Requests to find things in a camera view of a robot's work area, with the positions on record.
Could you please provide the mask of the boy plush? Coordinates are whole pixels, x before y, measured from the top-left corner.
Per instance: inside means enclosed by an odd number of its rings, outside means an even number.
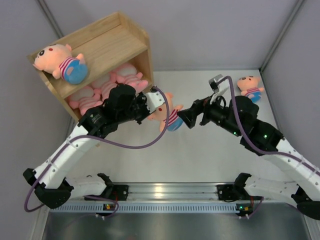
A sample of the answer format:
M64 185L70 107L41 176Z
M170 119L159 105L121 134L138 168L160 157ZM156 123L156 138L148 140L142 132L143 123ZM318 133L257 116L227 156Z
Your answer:
M240 94L249 98L253 103L257 103L262 93L265 91L263 87L259 87L261 78L259 76L244 76L237 81L237 87L240 90Z
M43 48L36 54L33 66L72 85L82 83L88 74L84 55L73 56L69 44L52 44Z
M158 121L160 132L165 129L166 124L166 130L174 132L183 124L183 120L178 116L178 112L183 109L184 105L174 105L172 100L174 95L170 92L166 92L165 96L168 102L168 108L166 107L166 104L163 103L155 110L155 112L149 115L147 119L150 121Z

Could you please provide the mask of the pink striped plush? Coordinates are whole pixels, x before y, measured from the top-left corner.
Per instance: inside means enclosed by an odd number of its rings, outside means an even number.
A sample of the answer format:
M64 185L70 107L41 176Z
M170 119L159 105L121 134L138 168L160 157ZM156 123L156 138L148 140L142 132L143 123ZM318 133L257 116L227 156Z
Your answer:
M103 104L99 91L95 91L91 86L85 86L67 97L69 106L75 110L79 109L83 116L87 110Z
M113 69L110 75L111 79L118 84L126 84L133 87L137 94L146 89L149 84L147 80L142 79L143 74L128 62Z
M91 86L96 94L101 96L104 101L109 98L110 91L117 86L116 75L114 73L107 73L101 78L93 81Z

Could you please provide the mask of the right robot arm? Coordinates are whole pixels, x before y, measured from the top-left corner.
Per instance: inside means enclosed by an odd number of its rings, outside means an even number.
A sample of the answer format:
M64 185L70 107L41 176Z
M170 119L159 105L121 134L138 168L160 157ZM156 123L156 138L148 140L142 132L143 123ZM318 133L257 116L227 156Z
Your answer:
M259 107L245 96L236 96L229 106L222 106L220 96L195 100L190 108L177 114L189 129L202 114L201 126L212 122L236 137L248 151L277 166L290 181L267 180L250 173L240 173L231 191L237 199L267 198L287 203L305 216L320 218L320 170L311 166L271 124L257 118Z

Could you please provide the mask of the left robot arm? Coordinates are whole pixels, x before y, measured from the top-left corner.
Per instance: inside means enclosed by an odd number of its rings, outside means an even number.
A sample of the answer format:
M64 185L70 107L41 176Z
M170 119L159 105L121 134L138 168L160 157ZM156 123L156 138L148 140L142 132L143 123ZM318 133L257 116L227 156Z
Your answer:
M120 124L129 121L141 124L155 110L158 96L158 92L136 94L133 87L124 84L113 88L108 99L85 112L51 157L37 168L24 171L23 177L32 186L30 193L35 193L50 209L78 197L109 199L113 194L113 183L104 173L74 181L66 176L88 150L115 132Z

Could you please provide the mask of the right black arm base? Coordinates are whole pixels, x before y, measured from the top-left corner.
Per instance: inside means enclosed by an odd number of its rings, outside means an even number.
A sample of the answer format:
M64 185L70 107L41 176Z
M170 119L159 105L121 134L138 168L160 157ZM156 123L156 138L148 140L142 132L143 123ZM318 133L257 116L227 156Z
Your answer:
M235 202L239 200L250 200L251 197L242 186L235 184L218 184L216 186L217 196L220 201Z

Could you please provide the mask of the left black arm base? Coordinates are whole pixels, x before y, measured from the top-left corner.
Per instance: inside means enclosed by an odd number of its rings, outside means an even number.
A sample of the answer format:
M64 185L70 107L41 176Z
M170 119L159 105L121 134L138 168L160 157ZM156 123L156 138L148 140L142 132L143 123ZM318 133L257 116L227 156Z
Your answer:
M85 196L86 201L93 201L94 198L103 198L113 201L126 201L129 195L129 185L126 184L113 184L107 186L100 195Z

